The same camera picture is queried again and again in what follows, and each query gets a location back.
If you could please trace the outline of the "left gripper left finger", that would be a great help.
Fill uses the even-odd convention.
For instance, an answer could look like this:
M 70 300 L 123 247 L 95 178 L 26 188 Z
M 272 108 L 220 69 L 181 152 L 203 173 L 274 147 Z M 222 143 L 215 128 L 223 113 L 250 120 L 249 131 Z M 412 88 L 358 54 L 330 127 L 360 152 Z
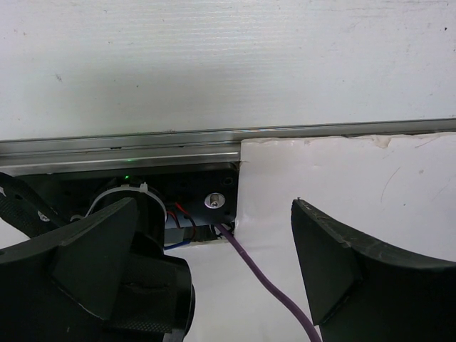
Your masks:
M 138 209 L 122 199 L 1 250 L 2 341 L 98 341 L 113 312 Z

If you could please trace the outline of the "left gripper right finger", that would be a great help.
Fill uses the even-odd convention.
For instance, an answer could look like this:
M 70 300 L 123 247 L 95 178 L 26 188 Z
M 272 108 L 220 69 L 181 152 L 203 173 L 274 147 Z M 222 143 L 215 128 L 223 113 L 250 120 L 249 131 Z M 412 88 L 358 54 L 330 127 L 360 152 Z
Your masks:
M 410 252 L 302 199 L 291 226 L 313 324 L 324 341 L 453 341 L 455 263 Z

